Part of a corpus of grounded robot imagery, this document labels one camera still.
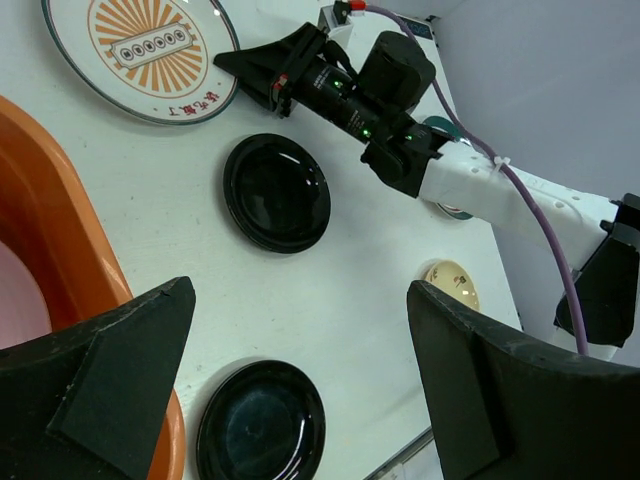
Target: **pink plate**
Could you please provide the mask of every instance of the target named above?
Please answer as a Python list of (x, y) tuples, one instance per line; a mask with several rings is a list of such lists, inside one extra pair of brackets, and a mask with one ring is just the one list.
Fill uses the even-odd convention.
[(0, 242), (0, 349), (51, 333), (47, 304), (35, 279)]

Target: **orange sunburst pattern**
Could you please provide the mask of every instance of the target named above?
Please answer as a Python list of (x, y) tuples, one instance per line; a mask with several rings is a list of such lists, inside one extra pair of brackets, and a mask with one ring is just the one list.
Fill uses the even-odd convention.
[(88, 25), (104, 63), (138, 91), (180, 98), (206, 76), (202, 35), (171, 0), (93, 0)]

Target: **cable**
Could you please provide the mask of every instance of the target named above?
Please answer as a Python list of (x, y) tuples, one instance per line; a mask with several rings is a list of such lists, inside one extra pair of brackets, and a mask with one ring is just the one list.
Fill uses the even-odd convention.
[[(400, 17), (398, 17), (395, 13), (387, 10), (386, 8), (377, 7), (375, 5), (366, 5), (364, 2), (350, 2), (353, 10), (365, 10), (371, 13), (377, 13), (379, 15), (383, 15), (387, 18), (390, 18), (395, 23), (398, 24), (400, 29), (414, 42), (418, 43), (418, 39), (415, 37), (411, 29), (407, 26), (407, 24), (402, 21)], [(433, 81), (433, 88), (436, 91), (436, 95), (438, 96), (438, 100), (442, 104), (445, 112), (451, 119), (451, 121), (460, 129), (460, 131), (464, 134), (464, 136), (469, 139), (472, 143), (477, 145), (484, 153), (489, 157), (492, 161), (498, 156), (493, 148), (488, 145), (482, 139), (476, 137), (473, 133), (465, 128), (465, 126), (460, 122), (456, 114), (453, 112), (447, 99), (444, 97), (442, 93), (442, 89), (438, 84), (438, 80)], [(509, 167), (509, 165), (502, 164), (501, 166), (502, 173), (511, 180), (513, 186), (518, 190), (522, 199), (533, 213), (533, 216), (536, 218), (538, 223), (540, 224), (540, 228), (544, 233), (544, 236), (547, 238), (549, 242), (549, 247), (551, 247), (551, 253), (555, 258), (556, 264), (558, 265), (558, 269), (560, 270), (560, 277), (562, 278), (562, 284), (564, 286), (566, 295), (567, 295), (567, 303), (569, 304), (569, 311), (571, 313), (571, 323), (573, 325), (573, 332), (576, 339), (576, 347), (578, 353), (582, 355), (588, 355), (589, 347), (587, 344), (587, 333), (584, 325), (584, 318), (582, 316), (582, 308), (580, 307), (580, 299), (578, 298), (578, 292), (576, 291), (576, 287), (573, 283), (573, 278), (571, 276), (571, 269), (569, 268), (569, 264), (567, 263), (567, 259), (564, 256), (564, 252), (562, 251), (562, 246), (560, 245), (560, 241), (556, 236), (549, 220), (545, 216), (544, 212), (540, 209), (536, 201), (534, 200), (531, 192), (524, 185), (522, 180), (516, 175), (516, 173)]]

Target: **red connector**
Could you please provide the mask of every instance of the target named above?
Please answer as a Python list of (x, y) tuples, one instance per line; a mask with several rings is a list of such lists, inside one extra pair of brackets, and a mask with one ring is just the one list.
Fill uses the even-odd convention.
[(352, 12), (362, 11), (367, 8), (367, 2), (364, 2), (362, 0), (351, 0), (349, 2), (349, 5), (351, 5)]

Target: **black object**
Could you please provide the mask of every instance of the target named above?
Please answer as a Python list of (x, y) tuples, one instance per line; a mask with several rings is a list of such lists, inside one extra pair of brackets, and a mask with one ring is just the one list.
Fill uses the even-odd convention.
[(447, 480), (640, 475), (640, 369), (536, 340), (426, 282), (408, 311)]
[(320, 167), (279, 135), (249, 137), (231, 152), (224, 195), (240, 229), (274, 252), (306, 250), (329, 225), (331, 197)]
[(214, 63), (236, 76), (240, 88), (264, 108), (288, 117), (299, 101), (366, 143), (362, 161), (386, 185), (413, 197), (427, 162), (440, 157), (438, 149), (448, 140), (407, 113), (436, 72), (422, 49), (399, 33), (378, 37), (360, 74), (310, 23), (279, 42), (219, 54)]
[[(640, 198), (627, 194), (618, 204), (609, 235), (576, 280), (587, 340), (622, 347), (633, 332), (640, 266)], [(566, 296), (556, 309), (555, 324), (573, 335)]]
[(324, 439), (324, 410), (311, 380), (287, 363), (253, 363), (209, 402), (198, 432), (198, 472), (202, 480), (310, 480)]
[(0, 351), (0, 478), (146, 480), (194, 307), (178, 278)]

